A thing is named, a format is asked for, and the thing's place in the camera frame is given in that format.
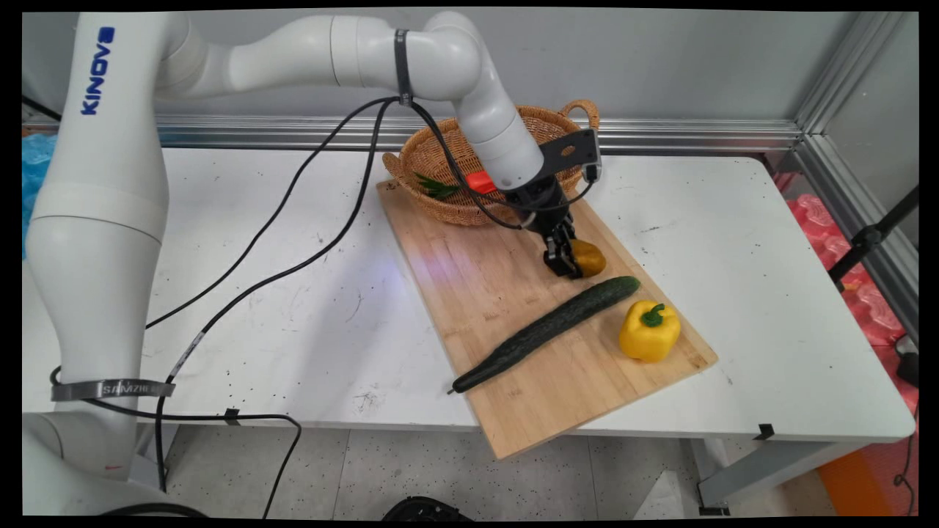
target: green leaves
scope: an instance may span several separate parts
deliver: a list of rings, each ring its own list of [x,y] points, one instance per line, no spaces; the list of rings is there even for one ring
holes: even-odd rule
[[[427,190],[427,195],[435,200],[443,200],[447,196],[451,196],[460,190],[459,185],[447,185],[446,183],[437,181],[435,179],[430,179],[423,174],[414,173],[414,176],[417,177],[418,181],[421,183],[421,186]]]

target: cucumber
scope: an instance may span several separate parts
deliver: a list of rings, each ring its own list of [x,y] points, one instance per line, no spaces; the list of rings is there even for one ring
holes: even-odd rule
[[[638,289],[639,279],[630,276],[608,279],[585,289],[502,342],[489,357],[457,378],[454,388],[447,394],[465,393],[483,381],[498,376],[538,347],[636,293]]]

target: basket handle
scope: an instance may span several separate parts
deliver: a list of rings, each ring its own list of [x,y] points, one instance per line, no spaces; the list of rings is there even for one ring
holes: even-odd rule
[[[394,179],[398,180],[399,183],[405,183],[405,169],[401,164],[401,160],[398,159],[397,156],[391,154],[390,152],[385,152],[381,155],[381,161],[385,163],[385,168],[388,169],[388,172]]]
[[[571,110],[579,108],[587,113],[587,122],[590,123],[590,128],[599,131],[600,130],[600,111],[596,108],[596,105],[593,104],[593,101],[588,99],[578,99],[575,101],[568,102],[558,114],[561,114],[564,117],[567,117],[571,113]]]

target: yellow bell pepper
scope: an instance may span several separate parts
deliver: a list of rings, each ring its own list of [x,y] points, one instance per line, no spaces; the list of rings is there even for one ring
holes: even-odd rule
[[[657,363],[669,355],[681,331],[678,314],[670,306],[637,301],[626,313],[620,330],[620,349],[633,359]]]

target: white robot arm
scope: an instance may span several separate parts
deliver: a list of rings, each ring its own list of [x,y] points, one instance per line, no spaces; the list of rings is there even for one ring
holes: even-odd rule
[[[380,19],[312,16],[253,44],[223,47],[203,41],[183,13],[81,15],[59,139],[26,241],[58,336],[63,383],[139,376],[168,205],[154,97],[205,98],[297,84],[396,92],[396,33]],[[423,31],[407,33],[406,50],[413,95],[452,101],[460,129],[496,186],[528,196],[523,191],[545,158],[472,22],[440,13]],[[135,396],[107,401],[136,409]],[[87,489],[50,491],[42,483],[65,474],[71,476],[62,482],[73,482],[75,469],[91,479],[126,480],[135,418],[81,401],[62,401],[55,409],[41,419],[23,418],[24,510],[82,514],[125,505],[120,494],[76,502]],[[39,444],[70,467],[49,474],[57,471],[54,464],[27,456]],[[42,470],[31,471],[30,463]],[[45,494],[31,498],[30,490]]]

